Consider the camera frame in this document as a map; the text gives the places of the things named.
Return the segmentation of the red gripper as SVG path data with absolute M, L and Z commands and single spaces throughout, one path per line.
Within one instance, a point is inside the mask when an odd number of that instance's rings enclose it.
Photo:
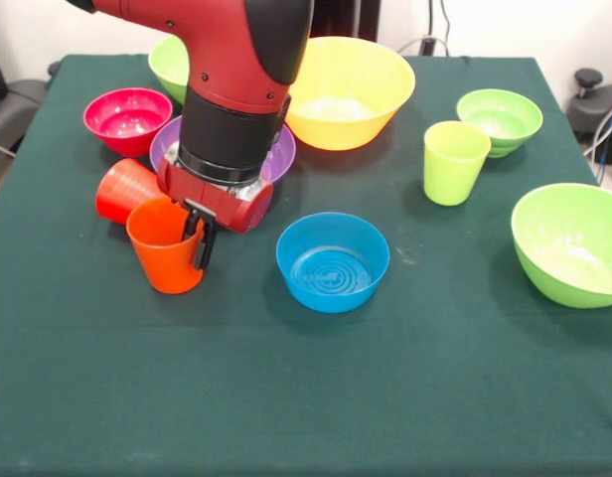
M 193 259 L 196 270 L 205 270 L 210 263 L 218 231 L 216 222 L 228 230 L 245 234 L 260 224 L 273 196 L 273 185 L 261 178 L 243 187 L 216 185 L 166 159 L 161 160 L 156 177 L 165 195 L 183 207 L 194 209 L 186 217 L 182 240 L 196 233 L 201 219 L 197 210 L 214 218 L 203 221 L 203 236 L 197 243 Z

